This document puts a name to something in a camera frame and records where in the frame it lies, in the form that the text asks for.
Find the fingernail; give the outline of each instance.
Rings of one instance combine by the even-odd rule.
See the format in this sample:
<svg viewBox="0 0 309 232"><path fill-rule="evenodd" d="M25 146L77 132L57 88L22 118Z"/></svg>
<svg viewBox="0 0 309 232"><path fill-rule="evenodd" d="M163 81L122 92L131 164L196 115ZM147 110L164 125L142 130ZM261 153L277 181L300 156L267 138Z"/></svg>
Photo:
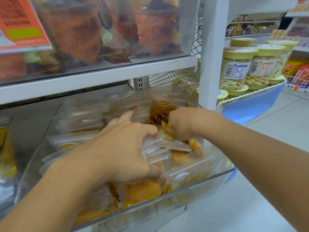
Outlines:
<svg viewBox="0 0 309 232"><path fill-rule="evenodd" d="M161 176L160 176L160 180L163 181L165 179L166 179L165 173L162 173Z"/></svg>

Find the barcode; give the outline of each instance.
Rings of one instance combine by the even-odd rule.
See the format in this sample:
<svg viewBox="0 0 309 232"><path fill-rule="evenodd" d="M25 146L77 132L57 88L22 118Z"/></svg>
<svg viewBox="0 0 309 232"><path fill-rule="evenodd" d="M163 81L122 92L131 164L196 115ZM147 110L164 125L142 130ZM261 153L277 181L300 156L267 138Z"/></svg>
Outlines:
<svg viewBox="0 0 309 232"><path fill-rule="evenodd" d="M227 67L225 69L225 74L224 74L225 77L230 77L231 76L233 67L234 67L234 65L229 65L229 64L227 65Z"/></svg>
<svg viewBox="0 0 309 232"><path fill-rule="evenodd" d="M257 71L257 67L259 66L259 63L258 62L254 62L253 64L252 64L252 68L251 68L251 70L250 70L250 74L255 74L256 73L256 71Z"/></svg>

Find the white floor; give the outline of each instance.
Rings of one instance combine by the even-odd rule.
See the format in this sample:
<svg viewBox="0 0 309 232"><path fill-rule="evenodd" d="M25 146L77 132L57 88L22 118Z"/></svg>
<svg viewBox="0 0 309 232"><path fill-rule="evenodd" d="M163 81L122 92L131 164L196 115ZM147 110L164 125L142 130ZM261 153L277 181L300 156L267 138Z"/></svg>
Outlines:
<svg viewBox="0 0 309 232"><path fill-rule="evenodd" d="M309 101L281 93L275 105L246 124L248 128L309 152ZM295 232L289 223L238 172L212 195L157 232Z"/></svg>

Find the white snack in jar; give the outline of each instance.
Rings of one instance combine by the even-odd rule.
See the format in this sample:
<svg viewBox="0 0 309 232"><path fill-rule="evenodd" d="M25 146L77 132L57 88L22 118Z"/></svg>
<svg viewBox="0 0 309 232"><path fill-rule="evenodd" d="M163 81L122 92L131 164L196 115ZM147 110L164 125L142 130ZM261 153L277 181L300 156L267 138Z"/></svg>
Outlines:
<svg viewBox="0 0 309 232"><path fill-rule="evenodd" d="M281 54L278 57L278 60L275 64L275 67L270 74L270 78L277 78L281 76L282 70L288 61L293 49L295 46L299 44L297 41L290 41L290 40L269 40L266 42L267 44L276 44L285 46L286 48L282 50Z"/></svg>
<svg viewBox="0 0 309 232"><path fill-rule="evenodd" d="M274 70L280 53L286 48L275 44L261 44L256 47L259 51L253 57L245 80L245 83L249 86L268 84L269 75Z"/></svg>
<svg viewBox="0 0 309 232"><path fill-rule="evenodd" d="M220 72L220 89L242 89L252 58L258 52L251 47L225 47Z"/></svg>

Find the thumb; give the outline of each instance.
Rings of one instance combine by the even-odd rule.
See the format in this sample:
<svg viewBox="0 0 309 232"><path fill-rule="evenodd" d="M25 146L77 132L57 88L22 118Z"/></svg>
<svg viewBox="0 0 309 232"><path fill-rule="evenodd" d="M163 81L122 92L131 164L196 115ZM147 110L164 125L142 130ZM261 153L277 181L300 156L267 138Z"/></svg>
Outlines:
<svg viewBox="0 0 309 232"><path fill-rule="evenodd" d="M165 180L165 173L159 167L149 164L149 173L147 174L146 178L155 179L155 180Z"/></svg>

